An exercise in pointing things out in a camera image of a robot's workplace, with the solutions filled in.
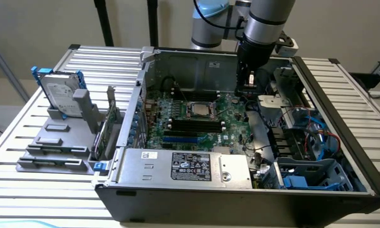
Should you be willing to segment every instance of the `motherboard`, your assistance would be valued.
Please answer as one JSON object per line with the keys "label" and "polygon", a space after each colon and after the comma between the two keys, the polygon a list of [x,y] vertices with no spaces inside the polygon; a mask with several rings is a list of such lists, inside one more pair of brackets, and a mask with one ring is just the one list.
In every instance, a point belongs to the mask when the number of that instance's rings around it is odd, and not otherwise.
{"label": "motherboard", "polygon": [[150,91],[146,149],[251,153],[243,102],[227,92]]}

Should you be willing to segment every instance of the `gray wall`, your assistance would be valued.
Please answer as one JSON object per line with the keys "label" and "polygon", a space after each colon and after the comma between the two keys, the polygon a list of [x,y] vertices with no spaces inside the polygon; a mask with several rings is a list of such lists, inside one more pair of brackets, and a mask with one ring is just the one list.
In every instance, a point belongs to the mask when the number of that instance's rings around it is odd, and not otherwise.
{"label": "gray wall", "polygon": [[[149,45],[146,1],[106,4],[114,44]],[[191,1],[159,0],[158,6],[159,46],[186,48]],[[380,0],[295,0],[285,32],[300,56],[337,58],[348,70],[366,72],[380,61]],[[71,43],[103,45],[91,0],[0,0],[0,52],[19,78],[30,78],[33,65],[54,66]],[[222,50],[233,48],[222,42]]]}

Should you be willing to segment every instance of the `slotted metal table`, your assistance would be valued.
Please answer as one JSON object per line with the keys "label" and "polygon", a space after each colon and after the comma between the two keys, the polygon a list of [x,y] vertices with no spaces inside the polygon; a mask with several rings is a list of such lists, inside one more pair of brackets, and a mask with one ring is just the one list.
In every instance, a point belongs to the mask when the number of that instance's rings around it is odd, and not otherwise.
{"label": "slotted metal table", "polygon": [[[380,171],[380,110],[365,99],[340,65],[326,59],[304,58],[358,143]],[[54,70],[81,70],[90,97],[106,109],[106,86],[115,86],[115,101],[123,111],[139,70],[139,49],[87,47],[67,50]],[[206,227],[119,224],[91,189],[89,175],[17,172],[15,162],[43,125],[49,103],[38,89],[0,137],[0,221],[39,220],[65,228]],[[328,228],[380,228],[380,209],[352,214]]]}

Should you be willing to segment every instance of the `black pole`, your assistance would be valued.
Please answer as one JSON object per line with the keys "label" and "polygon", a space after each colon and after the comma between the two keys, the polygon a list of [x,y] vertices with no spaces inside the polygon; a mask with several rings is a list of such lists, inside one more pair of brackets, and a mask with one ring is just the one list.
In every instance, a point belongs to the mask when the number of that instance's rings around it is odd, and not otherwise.
{"label": "black pole", "polygon": [[94,0],[94,6],[97,9],[97,13],[98,13],[105,46],[113,47],[114,42],[113,42],[111,28],[109,27],[105,0]]}
{"label": "black pole", "polygon": [[157,0],[146,0],[146,1],[147,1],[147,22],[149,22],[150,46],[158,47]]}

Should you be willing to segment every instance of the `power supply label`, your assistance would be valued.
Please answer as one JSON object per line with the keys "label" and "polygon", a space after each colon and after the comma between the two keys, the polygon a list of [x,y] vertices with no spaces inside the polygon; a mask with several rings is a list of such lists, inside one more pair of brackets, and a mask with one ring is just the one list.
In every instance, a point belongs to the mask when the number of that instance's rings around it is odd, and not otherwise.
{"label": "power supply label", "polygon": [[175,181],[210,181],[209,154],[171,153],[170,178]]}

